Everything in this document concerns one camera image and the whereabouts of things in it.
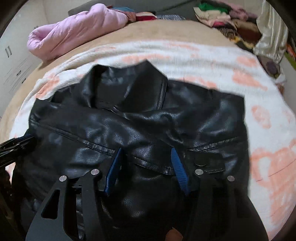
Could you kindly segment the pile of folded clothes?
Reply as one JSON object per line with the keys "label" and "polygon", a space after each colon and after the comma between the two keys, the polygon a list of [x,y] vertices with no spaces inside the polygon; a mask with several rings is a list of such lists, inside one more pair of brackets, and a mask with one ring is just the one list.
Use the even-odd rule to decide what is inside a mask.
{"label": "pile of folded clothes", "polygon": [[226,1],[200,1],[193,8],[197,20],[214,28],[243,50],[253,52],[262,37],[257,15],[242,6]]}

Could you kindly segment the white blanket with orange prints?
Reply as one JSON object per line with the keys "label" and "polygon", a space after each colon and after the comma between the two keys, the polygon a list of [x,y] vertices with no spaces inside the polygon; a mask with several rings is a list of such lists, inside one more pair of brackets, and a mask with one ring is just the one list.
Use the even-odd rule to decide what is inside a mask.
{"label": "white blanket with orange prints", "polygon": [[1,119],[1,141],[24,134],[37,97],[45,99],[78,82],[95,64],[124,67],[144,60],[171,79],[244,97],[249,197],[269,239],[286,236],[295,223],[295,114],[256,57],[238,47],[167,40],[89,42],[30,74]]}

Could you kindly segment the red and blue folded clothes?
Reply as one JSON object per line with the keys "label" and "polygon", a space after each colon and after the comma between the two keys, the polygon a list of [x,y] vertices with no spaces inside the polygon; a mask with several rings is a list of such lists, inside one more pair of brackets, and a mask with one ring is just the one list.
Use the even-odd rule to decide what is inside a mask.
{"label": "red and blue folded clothes", "polygon": [[153,20],[172,20],[172,21],[183,21],[186,20],[185,17],[180,15],[155,15],[148,11],[142,11],[136,13],[133,9],[126,6],[108,6],[108,9],[112,9],[121,12],[128,17],[130,23],[141,22],[141,21],[153,21]]}

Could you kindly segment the pink puffer jacket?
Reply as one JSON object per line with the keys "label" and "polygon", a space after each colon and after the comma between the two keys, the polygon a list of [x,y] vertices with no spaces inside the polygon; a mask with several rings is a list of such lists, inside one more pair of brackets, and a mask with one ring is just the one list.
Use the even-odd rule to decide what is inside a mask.
{"label": "pink puffer jacket", "polygon": [[128,23],[128,16],[95,4],[55,24],[34,29],[28,37],[27,48],[43,62],[56,59],[84,43],[117,31]]}

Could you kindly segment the white wardrobe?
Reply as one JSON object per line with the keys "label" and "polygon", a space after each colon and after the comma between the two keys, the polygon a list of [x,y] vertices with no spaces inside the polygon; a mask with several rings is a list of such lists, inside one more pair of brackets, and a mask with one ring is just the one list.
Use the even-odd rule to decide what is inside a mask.
{"label": "white wardrobe", "polygon": [[16,91],[41,63],[27,48],[29,33],[38,23],[10,23],[1,36],[1,116]]}

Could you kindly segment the cream satin curtain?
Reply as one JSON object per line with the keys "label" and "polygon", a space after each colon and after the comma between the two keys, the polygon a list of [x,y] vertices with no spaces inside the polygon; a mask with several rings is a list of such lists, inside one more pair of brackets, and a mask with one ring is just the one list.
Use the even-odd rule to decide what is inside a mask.
{"label": "cream satin curtain", "polygon": [[256,20],[261,38],[253,48],[256,56],[264,56],[280,63],[287,49],[288,27],[267,1],[262,2],[261,14]]}

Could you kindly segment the grey headboard cushion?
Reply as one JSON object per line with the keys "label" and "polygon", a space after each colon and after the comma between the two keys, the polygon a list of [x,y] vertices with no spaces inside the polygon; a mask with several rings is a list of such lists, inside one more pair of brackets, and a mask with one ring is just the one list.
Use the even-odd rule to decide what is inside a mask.
{"label": "grey headboard cushion", "polygon": [[136,12],[149,11],[156,15],[180,15],[186,19],[194,20],[193,8],[200,1],[174,1],[174,0],[118,0],[118,1],[62,1],[67,4],[66,12],[81,5],[101,3],[106,6],[126,6]]}

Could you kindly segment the black leather jacket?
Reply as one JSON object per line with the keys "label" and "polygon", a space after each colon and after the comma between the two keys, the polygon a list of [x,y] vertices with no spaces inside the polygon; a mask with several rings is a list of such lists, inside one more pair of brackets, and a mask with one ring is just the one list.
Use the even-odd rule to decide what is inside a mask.
{"label": "black leather jacket", "polygon": [[[26,239],[60,176],[79,178],[122,149],[111,193],[102,200],[106,240],[164,240],[180,229],[181,191],[171,150],[218,153],[247,194],[249,157],[241,96],[169,80],[149,62],[96,65],[77,84],[36,100],[35,137],[13,174],[14,221]],[[76,194],[78,240],[85,239]]]}

